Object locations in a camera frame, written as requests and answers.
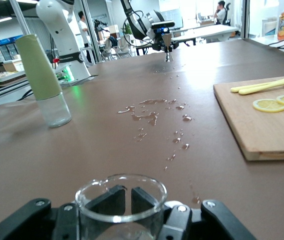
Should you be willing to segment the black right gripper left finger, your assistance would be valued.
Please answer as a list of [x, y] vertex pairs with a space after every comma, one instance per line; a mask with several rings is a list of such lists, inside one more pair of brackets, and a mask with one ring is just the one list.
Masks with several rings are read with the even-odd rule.
[[98, 226], [98, 221], [84, 215], [83, 210], [106, 216], [125, 213], [126, 188], [116, 185], [86, 199], [82, 203], [66, 203], [52, 208], [45, 198], [36, 198], [0, 222], [0, 240], [95, 240], [111, 224]]

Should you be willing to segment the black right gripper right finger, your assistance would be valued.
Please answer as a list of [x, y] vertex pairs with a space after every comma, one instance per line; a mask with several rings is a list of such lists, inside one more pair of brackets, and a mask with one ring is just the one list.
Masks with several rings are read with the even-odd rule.
[[157, 240], [255, 240], [256, 237], [220, 201], [204, 200], [199, 209], [179, 201], [163, 204], [158, 220], [139, 220]]

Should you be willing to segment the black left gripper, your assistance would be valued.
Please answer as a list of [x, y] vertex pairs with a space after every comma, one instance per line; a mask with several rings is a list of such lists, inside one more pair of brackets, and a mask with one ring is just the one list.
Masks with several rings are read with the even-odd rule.
[[170, 45], [169, 49], [174, 50], [179, 46], [177, 40], [171, 40], [172, 34], [168, 27], [161, 27], [154, 30], [155, 40], [157, 42], [157, 49], [159, 51], [166, 51], [166, 45]]

